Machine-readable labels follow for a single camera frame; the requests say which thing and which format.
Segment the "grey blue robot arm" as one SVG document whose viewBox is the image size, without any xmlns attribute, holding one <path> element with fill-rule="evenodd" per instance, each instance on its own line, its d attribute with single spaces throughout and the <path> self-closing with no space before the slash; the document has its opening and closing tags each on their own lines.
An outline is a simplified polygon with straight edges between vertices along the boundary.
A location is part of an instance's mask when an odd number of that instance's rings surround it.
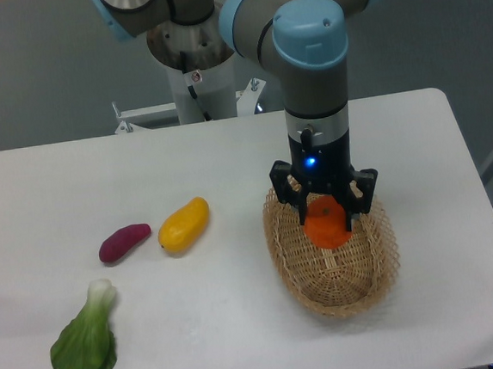
<svg viewBox="0 0 493 369">
<path fill-rule="evenodd" d="M 378 173 L 350 160 L 345 20 L 380 0 L 91 1 L 119 40 L 145 36 L 182 124 L 237 115 L 233 58 L 276 77 L 291 153 L 270 170 L 279 201 L 306 219 L 307 197 L 328 194 L 347 228 L 371 210 Z"/>
</svg>

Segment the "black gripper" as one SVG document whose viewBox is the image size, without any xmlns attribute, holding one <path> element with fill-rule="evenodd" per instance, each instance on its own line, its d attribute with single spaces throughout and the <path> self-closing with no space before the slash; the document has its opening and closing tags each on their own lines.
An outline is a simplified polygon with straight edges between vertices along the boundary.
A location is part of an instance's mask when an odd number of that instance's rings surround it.
<svg viewBox="0 0 493 369">
<path fill-rule="evenodd" d="M 323 118 L 286 112 L 291 163 L 276 160 L 269 171 L 277 199 L 299 212 L 305 224 L 310 192 L 332 194 L 351 232 L 354 216 L 371 211 L 379 172 L 351 169 L 348 105 Z"/>
</svg>

